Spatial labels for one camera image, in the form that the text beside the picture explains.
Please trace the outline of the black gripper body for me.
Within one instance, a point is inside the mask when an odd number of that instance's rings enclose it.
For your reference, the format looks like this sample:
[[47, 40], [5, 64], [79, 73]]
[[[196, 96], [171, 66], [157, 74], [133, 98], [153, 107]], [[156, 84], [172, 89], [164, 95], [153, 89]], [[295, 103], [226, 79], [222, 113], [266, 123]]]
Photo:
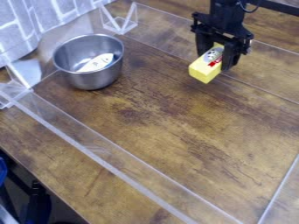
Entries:
[[211, 35], [214, 43], [223, 46], [228, 42], [239, 42], [242, 54], [248, 53], [251, 31], [243, 26], [248, 0], [210, 0], [210, 13], [195, 11], [191, 14], [191, 31]]

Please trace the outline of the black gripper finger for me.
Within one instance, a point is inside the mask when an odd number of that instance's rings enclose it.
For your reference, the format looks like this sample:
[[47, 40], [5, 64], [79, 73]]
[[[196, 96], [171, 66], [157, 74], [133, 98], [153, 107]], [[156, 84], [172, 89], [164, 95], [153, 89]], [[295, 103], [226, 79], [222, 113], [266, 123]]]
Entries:
[[223, 57], [222, 57], [222, 71], [228, 71], [238, 63], [242, 53], [242, 47], [239, 42], [228, 42], [224, 45]]
[[198, 55], [202, 56], [214, 47], [214, 41], [211, 35], [203, 33], [196, 34], [195, 40], [196, 40]]

